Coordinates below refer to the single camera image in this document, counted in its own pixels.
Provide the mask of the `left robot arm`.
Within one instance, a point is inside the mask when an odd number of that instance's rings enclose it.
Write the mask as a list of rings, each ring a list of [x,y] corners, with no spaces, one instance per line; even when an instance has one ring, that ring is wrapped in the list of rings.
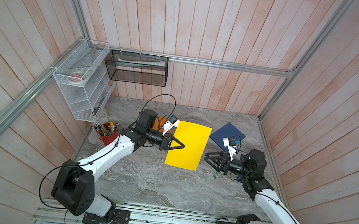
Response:
[[[160,151],[181,150],[185,145],[169,131],[179,126],[180,120],[169,116],[162,128],[154,129],[158,115],[143,110],[137,120],[123,129],[117,138],[102,150],[79,160],[67,160],[61,167],[51,190],[51,197],[75,216],[95,215],[107,224],[113,223],[115,203],[95,193],[95,183],[104,172],[147,142],[156,144]]]

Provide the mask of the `orange paper document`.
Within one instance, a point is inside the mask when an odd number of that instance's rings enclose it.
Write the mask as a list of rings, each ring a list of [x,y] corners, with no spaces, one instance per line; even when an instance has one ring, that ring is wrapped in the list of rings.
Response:
[[[162,134],[162,131],[163,131],[162,127],[163,127],[163,125],[164,125],[164,123],[166,122],[167,119],[168,119],[167,115],[165,115],[165,116],[163,116],[161,118],[157,117],[157,119],[155,120],[154,126],[153,126],[153,130],[157,130],[159,133]],[[174,129],[175,128],[172,128],[167,133],[174,134]]]

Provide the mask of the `blue paper document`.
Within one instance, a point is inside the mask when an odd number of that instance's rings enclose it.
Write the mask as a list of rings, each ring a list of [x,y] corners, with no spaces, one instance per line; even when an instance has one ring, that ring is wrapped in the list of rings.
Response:
[[[231,137],[239,141],[246,138],[246,136],[230,122],[210,135],[210,139],[212,139],[213,142],[215,142],[226,153],[228,152],[228,148],[224,146],[223,139]]]

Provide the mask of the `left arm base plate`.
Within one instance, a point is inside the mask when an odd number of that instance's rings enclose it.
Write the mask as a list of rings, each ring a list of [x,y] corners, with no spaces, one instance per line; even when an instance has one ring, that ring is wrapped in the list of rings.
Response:
[[[86,212],[82,222],[84,224],[128,224],[130,216],[130,210],[119,209],[116,205],[112,205],[109,212],[103,217]]]

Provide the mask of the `yellow paper document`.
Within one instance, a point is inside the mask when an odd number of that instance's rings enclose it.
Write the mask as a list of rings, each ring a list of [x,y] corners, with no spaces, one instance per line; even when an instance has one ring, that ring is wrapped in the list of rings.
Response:
[[[169,150],[165,164],[196,171],[205,151],[212,128],[181,121],[174,137],[184,144],[183,149]]]

